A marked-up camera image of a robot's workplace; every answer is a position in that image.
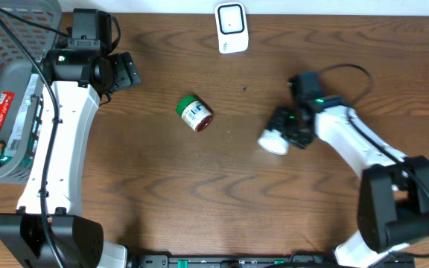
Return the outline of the white blue label container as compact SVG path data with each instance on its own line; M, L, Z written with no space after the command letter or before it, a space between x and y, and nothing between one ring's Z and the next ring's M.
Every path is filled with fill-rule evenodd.
M290 146L289 142L282 138L278 130L268 129L262 132L257 143L264 150L276 155L286 155Z

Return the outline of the green lid glass jar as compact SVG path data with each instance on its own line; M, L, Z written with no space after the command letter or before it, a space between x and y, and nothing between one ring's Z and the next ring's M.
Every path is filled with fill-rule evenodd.
M176 113L195 132L207 128L213 119L209 109L194 95L184 97L177 104Z

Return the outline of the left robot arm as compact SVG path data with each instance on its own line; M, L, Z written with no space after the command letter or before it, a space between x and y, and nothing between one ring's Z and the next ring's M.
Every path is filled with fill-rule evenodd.
M0 214L0 241L23 267L137 267L132 252L104 239L82 216L87 140L102 95L141 82L127 52L53 49L42 61L45 96L36 159L16 212Z

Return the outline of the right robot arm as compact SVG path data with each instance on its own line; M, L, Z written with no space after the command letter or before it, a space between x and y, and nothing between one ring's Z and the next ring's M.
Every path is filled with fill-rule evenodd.
M279 107L258 139L270 153L305 149L315 138L334 148L360 179L358 230L334 250L342 267L371 267L429 237L429 161L389 146L340 96Z

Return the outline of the green white pouch packet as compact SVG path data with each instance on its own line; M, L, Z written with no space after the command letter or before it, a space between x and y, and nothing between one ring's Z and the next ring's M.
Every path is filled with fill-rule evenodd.
M31 97L35 94L36 84L38 80L39 80L38 74L32 74L30 76L30 80L28 82L24 97L22 99L22 103L20 104L20 107L17 112L12 133L10 134L9 140L7 142L7 146L4 149L4 156L6 157L12 158L16 155L16 151L22 140L25 118L27 115L28 108L31 105Z

